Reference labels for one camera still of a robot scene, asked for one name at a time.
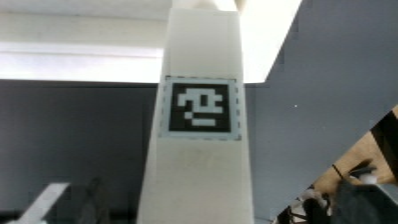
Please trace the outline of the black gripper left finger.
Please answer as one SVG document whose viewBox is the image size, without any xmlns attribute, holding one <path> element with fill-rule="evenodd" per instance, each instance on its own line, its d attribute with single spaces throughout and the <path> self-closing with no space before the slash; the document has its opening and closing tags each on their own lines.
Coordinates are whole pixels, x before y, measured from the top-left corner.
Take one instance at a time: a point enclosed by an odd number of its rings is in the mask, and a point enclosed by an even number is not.
<svg viewBox="0 0 398 224">
<path fill-rule="evenodd" d="M 106 188 L 99 178 L 85 186 L 50 183 L 27 210 L 0 224 L 110 224 Z"/>
</svg>

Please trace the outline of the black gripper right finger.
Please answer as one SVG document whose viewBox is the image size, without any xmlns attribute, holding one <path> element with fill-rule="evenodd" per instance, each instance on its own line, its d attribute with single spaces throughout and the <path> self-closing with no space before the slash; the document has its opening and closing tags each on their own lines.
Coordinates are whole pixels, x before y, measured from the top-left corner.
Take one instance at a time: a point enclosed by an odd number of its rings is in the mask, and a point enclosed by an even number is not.
<svg viewBox="0 0 398 224">
<path fill-rule="evenodd" d="M 339 184 L 330 224 L 398 224 L 394 184 Z"/>
</svg>

